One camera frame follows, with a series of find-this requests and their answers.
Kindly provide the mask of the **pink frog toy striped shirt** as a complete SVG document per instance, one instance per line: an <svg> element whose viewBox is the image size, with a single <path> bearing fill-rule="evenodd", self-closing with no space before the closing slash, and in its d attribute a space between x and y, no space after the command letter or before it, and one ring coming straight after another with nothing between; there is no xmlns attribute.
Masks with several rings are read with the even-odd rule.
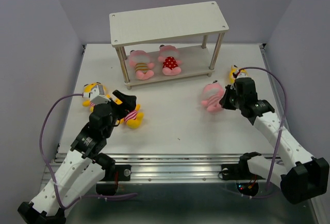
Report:
<svg viewBox="0 0 330 224"><path fill-rule="evenodd" d="M213 81L211 84L207 84L202 92L201 105L206 108L209 113L217 113L223 110L220 100L224 96L224 89L218 83Z"/></svg>

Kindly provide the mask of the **yellow toy red stripes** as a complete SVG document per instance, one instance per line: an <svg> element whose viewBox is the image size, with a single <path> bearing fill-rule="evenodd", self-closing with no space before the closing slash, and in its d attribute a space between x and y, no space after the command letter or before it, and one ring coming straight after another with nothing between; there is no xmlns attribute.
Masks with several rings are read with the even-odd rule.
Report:
<svg viewBox="0 0 330 224"><path fill-rule="evenodd" d="M141 105L137 104L135 110L131 111L125 118L120 120L120 124L125 123L130 129L137 129L144 118L144 113L140 112Z"/></svg>

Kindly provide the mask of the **yellow toy blue striped shirt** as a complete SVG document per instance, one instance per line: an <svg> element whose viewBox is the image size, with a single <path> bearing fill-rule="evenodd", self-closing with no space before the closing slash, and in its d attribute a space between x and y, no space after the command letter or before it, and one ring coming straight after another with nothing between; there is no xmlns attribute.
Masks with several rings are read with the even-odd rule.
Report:
<svg viewBox="0 0 330 224"><path fill-rule="evenodd" d="M248 77L246 70L239 69L236 65L232 65L229 72L229 83L233 84L237 78Z"/></svg>

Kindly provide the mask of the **pink frog toy orange stripes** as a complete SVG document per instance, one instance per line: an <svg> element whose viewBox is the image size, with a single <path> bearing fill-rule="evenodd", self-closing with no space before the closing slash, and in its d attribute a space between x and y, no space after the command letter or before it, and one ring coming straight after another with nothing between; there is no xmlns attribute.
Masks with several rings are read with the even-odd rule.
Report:
<svg viewBox="0 0 330 224"><path fill-rule="evenodd" d="M153 67L155 64L147 52L142 50L130 51L128 62L135 72L136 79L144 81L154 76Z"/></svg>

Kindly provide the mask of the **pink frog toy polka-dot dress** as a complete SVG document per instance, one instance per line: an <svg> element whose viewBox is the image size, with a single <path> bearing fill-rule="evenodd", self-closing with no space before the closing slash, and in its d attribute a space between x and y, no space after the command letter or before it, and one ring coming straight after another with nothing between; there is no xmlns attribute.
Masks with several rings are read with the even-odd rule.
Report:
<svg viewBox="0 0 330 224"><path fill-rule="evenodd" d="M160 45L158 61L162 64L162 73L165 76L175 76L181 73L179 51L172 45Z"/></svg>

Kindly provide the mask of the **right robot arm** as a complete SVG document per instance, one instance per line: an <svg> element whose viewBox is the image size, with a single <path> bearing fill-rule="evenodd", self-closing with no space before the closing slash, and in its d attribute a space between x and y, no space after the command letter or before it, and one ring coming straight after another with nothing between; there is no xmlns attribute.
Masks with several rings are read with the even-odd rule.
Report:
<svg viewBox="0 0 330 224"><path fill-rule="evenodd" d="M237 164L223 166L224 180L259 176L277 186L291 204L327 192L329 163L324 158L315 158L299 144L283 126L271 104L258 99L255 82L250 77L238 78L227 85L220 104L223 109L240 110L283 162L279 165L258 152L244 153Z"/></svg>

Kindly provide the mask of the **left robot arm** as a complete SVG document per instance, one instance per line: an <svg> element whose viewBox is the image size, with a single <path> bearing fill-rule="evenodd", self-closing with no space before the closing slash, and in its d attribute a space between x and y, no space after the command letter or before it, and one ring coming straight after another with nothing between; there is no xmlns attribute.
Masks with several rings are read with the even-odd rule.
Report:
<svg viewBox="0 0 330 224"><path fill-rule="evenodd" d="M89 198L87 192L92 186L102 179L117 180L115 160L101 151L120 120L135 110L137 98L118 90L113 95L120 104L106 97L99 86L81 94L89 98L94 109L60 167L53 171L48 159L44 159L51 174L49 182L33 199L18 207L26 223L65 223L65 213L79 200Z"/></svg>

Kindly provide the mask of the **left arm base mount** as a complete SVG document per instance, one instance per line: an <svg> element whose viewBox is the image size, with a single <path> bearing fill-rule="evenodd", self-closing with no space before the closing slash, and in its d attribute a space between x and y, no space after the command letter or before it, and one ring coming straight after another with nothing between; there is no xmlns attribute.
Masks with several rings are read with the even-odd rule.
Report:
<svg viewBox="0 0 330 224"><path fill-rule="evenodd" d="M101 166L101 169L104 171L104 175L101 182L127 182L130 181L131 176L131 165L116 164L115 160L110 156L100 153L95 158L94 161L96 164Z"/></svg>

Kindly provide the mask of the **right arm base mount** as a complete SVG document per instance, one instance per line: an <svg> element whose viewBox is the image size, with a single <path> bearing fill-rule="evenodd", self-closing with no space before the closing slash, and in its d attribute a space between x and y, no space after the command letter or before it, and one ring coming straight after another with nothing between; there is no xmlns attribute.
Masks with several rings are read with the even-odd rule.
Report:
<svg viewBox="0 0 330 224"><path fill-rule="evenodd" d="M228 180L261 180L263 179L259 175L255 175L250 172L248 167L248 160L261 156L258 152L244 153L239 157L239 162L236 164L222 164L219 177L225 181Z"/></svg>

